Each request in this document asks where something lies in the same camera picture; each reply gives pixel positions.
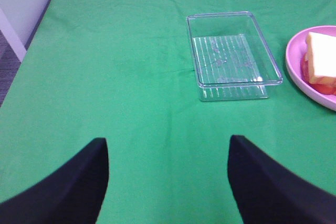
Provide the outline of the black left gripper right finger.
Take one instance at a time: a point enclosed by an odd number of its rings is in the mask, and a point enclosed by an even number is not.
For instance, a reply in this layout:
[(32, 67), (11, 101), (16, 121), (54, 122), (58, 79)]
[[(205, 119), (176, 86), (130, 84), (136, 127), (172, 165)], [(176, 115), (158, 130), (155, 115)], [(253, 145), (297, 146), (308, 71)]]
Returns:
[(243, 223), (335, 223), (335, 196), (242, 135), (230, 138), (228, 181)]

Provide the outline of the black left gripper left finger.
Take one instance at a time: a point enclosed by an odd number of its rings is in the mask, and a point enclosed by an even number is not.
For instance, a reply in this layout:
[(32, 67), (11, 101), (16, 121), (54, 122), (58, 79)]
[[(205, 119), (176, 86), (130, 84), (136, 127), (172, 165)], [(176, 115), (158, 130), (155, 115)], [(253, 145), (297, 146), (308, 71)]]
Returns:
[(109, 181), (105, 138), (95, 138), (52, 174), (1, 203), (1, 223), (96, 223)]

